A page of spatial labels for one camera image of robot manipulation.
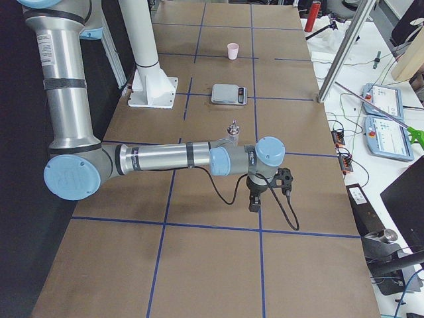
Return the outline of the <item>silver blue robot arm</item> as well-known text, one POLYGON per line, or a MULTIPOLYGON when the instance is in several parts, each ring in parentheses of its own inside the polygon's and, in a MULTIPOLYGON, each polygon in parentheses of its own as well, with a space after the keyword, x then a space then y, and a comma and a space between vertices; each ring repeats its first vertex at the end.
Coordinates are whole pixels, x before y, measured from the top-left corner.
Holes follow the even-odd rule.
POLYGON ((254 145, 229 139, 129 147, 103 144, 93 134, 80 40, 99 37, 100 1, 23 1, 26 24, 35 32, 43 86, 54 140, 44 169, 47 188, 63 199, 93 195, 107 180, 131 172, 207 166, 210 176, 245 175, 249 209, 258 211, 260 194, 274 190, 286 149, 266 136, 254 145))

